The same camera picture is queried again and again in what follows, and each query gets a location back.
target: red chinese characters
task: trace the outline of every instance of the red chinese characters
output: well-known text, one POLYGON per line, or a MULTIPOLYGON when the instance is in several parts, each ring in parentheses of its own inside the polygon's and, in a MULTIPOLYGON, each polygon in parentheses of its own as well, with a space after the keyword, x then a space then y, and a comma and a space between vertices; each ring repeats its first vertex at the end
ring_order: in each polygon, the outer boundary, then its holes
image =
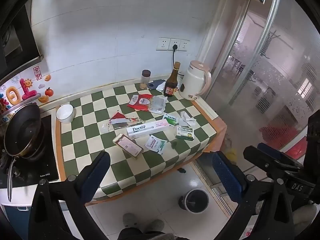
POLYGON ((33 72, 35 73, 35 76, 36 76, 37 80, 42 79, 42 75, 41 75, 39 66, 34 67, 33 68, 33 72))

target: black pants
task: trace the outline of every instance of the black pants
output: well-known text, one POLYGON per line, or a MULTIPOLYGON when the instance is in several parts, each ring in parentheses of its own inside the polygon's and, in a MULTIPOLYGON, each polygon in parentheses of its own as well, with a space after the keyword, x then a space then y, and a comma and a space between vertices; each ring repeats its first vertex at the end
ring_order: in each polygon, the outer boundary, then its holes
POLYGON ((119 236, 118 236, 118 240, 122 240, 122 239, 129 239, 130 237, 133 237, 133 239, 135 238, 139 238, 139 235, 143 235, 144 237, 142 237, 141 239, 148 239, 157 235, 161 235, 164 234, 163 232, 158 232, 158 231, 150 231, 147 233, 142 233, 139 229, 137 228, 125 228, 122 229, 119 236))

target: pan handle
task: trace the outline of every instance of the pan handle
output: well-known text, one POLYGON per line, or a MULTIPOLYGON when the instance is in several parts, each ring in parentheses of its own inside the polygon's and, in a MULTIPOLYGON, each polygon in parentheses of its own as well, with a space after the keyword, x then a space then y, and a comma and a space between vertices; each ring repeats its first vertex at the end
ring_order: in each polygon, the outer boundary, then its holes
POLYGON ((9 202, 11 202, 11 198, 12 198, 12 168, 16 160, 17 160, 16 157, 12 158, 12 161, 9 167, 9 172, 8 172, 7 193, 8 193, 9 202))

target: white bowl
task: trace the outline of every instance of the white bowl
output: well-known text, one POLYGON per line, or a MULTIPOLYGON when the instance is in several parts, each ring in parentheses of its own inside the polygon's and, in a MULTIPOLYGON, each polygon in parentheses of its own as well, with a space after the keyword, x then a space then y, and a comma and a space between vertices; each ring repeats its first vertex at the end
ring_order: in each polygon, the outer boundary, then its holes
POLYGON ((71 104, 65 104, 59 107, 56 117, 60 122, 71 123, 75 117, 75 110, 71 104))

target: kettle lid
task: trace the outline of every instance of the kettle lid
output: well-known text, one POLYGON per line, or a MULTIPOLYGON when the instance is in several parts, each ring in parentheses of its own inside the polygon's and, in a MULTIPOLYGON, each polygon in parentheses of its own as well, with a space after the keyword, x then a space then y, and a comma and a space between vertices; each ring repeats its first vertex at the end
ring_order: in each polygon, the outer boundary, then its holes
POLYGON ((192 60, 190 62, 190 65, 197 68, 197 69, 200 69, 202 71, 210 71, 210 68, 208 65, 206 65, 198 60, 192 60))

